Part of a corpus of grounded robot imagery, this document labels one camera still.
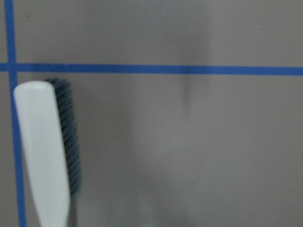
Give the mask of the white brush with dark bristles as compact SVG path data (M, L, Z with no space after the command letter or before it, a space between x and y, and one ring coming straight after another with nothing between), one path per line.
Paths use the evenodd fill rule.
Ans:
M39 224L76 227L81 168L70 83L25 82L14 89L14 99Z

